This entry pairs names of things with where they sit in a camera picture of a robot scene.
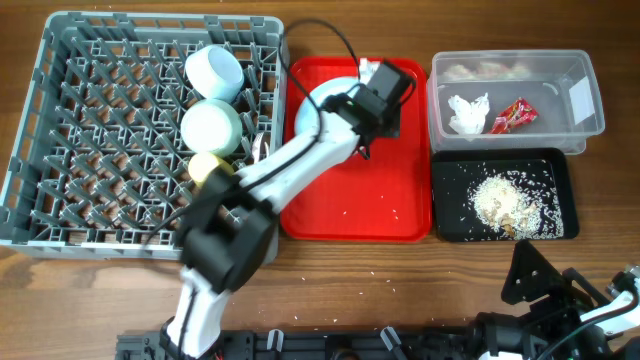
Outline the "light blue plate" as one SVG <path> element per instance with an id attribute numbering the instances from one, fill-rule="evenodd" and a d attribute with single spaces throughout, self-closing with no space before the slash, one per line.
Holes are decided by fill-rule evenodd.
<path id="1" fill-rule="evenodd" d="M 312 100 L 318 105 L 322 105 L 327 97 L 331 95 L 338 95 L 340 93 L 348 93 L 351 97 L 357 92 L 358 80 L 355 77 L 338 77 L 328 80 L 317 87 L 311 92 Z M 309 98 L 305 98 L 295 117 L 294 121 L 294 134 L 301 135 L 309 129 L 317 130 L 319 123 L 319 115 L 312 105 Z"/>

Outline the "white napkin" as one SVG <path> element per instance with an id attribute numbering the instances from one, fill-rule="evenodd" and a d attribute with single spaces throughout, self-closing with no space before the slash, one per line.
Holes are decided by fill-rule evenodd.
<path id="1" fill-rule="evenodd" d="M 472 102 L 464 100 L 459 95 L 454 95 L 448 99 L 448 105 L 454 111 L 449 126 L 457 134 L 478 135 L 482 133 L 486 116 L 490 110 L 487 93 Z"/>

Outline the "white plastic fork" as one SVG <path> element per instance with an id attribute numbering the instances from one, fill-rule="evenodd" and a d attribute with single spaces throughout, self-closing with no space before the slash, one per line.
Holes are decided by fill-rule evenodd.
<path id="1" fill-rule="evenodd" d="M 253 163 L 258 163 L 260 161 L 264 136 L 264 132 L 259 132 L 254 137 L 254 141 L 251 146 L 251 157 L 253 159 Z"/>

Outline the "red snack wrapper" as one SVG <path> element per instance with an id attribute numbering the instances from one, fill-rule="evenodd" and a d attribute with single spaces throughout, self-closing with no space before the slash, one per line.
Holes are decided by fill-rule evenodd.
<path id="1" fill-rule="evenodd" d="M 538 111 L 526 99 L 519 97 L 498 114 L 489 133 L 509 133 L 517 127 L 532 123 L 538 116 Z"/>

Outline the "light green small bowl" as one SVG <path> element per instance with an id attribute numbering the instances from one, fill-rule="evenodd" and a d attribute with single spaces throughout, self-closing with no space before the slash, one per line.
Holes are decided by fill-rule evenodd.
<path id="1" fill-rule="evenodd" d="M 186 111 L 180 125 L 181 137 L 190 150 L 219 157 L 226 157 L 236 150 L 242 131 L 238 112 L 217 99 L 195 103 Z"/>

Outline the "light blue bowl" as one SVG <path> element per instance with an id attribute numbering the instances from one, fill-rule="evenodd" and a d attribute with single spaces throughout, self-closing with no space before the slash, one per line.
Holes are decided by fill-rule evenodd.
<path id="1" fill-rule="evenodd" d="M 206 99 L 232 103 L 244 85 L 240 62 L 217 45 L 208 45 L 188 56 L 185 73 L 192 87 Z"/>

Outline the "rice food scraps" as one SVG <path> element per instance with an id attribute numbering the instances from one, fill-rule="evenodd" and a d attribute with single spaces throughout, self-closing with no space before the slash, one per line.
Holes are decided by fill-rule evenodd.
<path id="1" fill-rule="evenodd" d="M 483 168 L 466 190 L 463 240 L 548 240 L 565 234 L 558 188 L 550 173 Z"/>

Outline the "yellow plastic cup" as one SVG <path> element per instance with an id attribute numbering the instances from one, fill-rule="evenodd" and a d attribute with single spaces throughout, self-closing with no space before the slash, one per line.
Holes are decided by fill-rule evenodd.
<path id="1" fill-rule="evenodd" d="M 225 170 L 229 174 L 234 173 L 229 163 L 210 152 L 196 153 L 187 166 L 188 174 L 197 187 L 201 187 L 207 176 L 215 169 Z"/>

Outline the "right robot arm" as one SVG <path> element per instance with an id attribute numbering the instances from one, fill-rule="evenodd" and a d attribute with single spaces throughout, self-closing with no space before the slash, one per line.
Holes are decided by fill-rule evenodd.
<path id="1" fill-rule="evenodd" d="M 560 272 L 528 241 L 516 243 L 503 302 L 529 304 L 521 316 L 480 313 L 464 346 L 468 359 L 638 359 L 639 339 L 609 341 L 639 326 L 639 267 L 617 273 L 605 294 L 577 270 Z"/>

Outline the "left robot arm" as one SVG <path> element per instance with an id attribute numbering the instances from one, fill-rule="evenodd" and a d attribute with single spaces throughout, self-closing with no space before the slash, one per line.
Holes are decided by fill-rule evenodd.
<path id="1" fill-rule="evenodd" d="M 280 212 L 308 185 L 354 154 L 368 157 L 396 126 L 416 90 L 412 76 L 384 60 L 368 82 L 317 101 L 315 124 L 266 159 L 235 174 L 210 172 L 178 231 L 183 288 L 176 314 L 161 332 L 175 359 L 202 359 L 222 333 L 231 295 L 262 265 Z"/>

